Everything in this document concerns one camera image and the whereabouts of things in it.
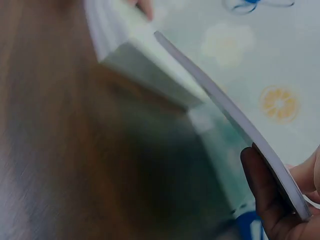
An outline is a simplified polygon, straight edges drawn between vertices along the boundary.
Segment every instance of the wooden table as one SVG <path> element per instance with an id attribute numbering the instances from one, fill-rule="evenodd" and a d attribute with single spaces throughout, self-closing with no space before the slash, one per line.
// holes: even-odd
<path id="1" fill-rule="evenodd" d="M 184 115 L 97 65 L 82 1 L 0 0 L 0 239 L 148 239 L 134 108 Z"/>

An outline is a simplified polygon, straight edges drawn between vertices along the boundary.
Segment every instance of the lemon slice illustration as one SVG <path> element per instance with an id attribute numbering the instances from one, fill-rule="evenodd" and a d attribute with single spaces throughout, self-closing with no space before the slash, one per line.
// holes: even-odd
<path id="1" fill-rule="evenodd" d="M 273 85 L 262 91 L 260 107 L 267 117 L 280 124 L 286 124 L 298 115 L 299 102 L 289 89 Z"/>

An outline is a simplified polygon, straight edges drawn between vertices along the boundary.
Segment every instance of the hand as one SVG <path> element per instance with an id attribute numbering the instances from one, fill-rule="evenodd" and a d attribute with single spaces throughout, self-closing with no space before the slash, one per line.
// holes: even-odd
<path id="1" fill-rule="evenodd" d="M 151 21 L 153 19 L 153 9 L 151 0 L 128 0 L 133 6 L 139 5 L 141 10 L 146 14 L 146 17 Z"/>
<path id="2" fill-rule="evenodd" d="M 269 240 L 313 240 L 320 236 L 320 211 L 310 207 L 313 216 L 302 222 L 288 210 L 277 190 L 277 184 L 255 147 L 241 153 L 247 182 L 255 197 L 256 211 L 261 217 Z M 303 164 L 290 170 L 294 180 L 313 202 L 320 203 L 320 148 Z"/>

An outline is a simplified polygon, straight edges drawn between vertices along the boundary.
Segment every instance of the white book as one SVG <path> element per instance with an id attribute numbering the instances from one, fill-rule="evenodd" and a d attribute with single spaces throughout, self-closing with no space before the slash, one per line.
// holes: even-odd
<path id="1" fill-rule="evenodd" d="M 292 206 L 303 221 L 311 217 L 307 203 L 291 174 L 284 166 L 278 155 L 270 147 L 265 138 L 250 122 L 246 115 L 233 103 L 233 101 L 218 87 L 218 85 L 205 74 L 197 65 L 180 52 L 159 31 L 154 33 L 157 41 L 164 49 L 178 61 L 193 77 L 194 80 L 207 92 L 213 103 L 216 104 L 231 124 L 238 130 L 243 139 L 251 145 L 254 143 L 278 183 L 279 191 L 285 200 Z"/>

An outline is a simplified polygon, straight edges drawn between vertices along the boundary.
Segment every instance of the blue object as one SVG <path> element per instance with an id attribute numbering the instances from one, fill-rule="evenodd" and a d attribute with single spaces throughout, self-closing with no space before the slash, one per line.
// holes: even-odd
<path id="1" fill-rule="evenodd" d="M 222 0 L 222 4 L 226 9 L 229 11 L 238 14 L 238 15 L 246 15 L 249 13 L 252 13 L 258 6 L 258 4 L 270 6 L 270 7 L 275 7 L 275 8 L 289 8 L 295 4 L 295 2 L 291 2 L 288 4 L 280 4 L 280 3 L 271 3 L 266 0 L 240 0 L 239 4 L 235 6 L 228 6 L 227 4 L 228 0 Z M 240 9 L 245 9 L 247 8 L 248 10 L 244 10 L 243 12 L 238 12 Z"/>
<path id="2" fill-rule="evenodd" d="M 254 221 L 260 222 L 260 240 L 267 240 L 264 239 L 264 228 L 261 223 L 260 217 L 257 215 L 256 211 L 248 211 L 240 215 L 236 219 L 236 223 L 239 227 L 239 231 L 243 240 L 255 240 L 251 235 L 251 224 Z"/>

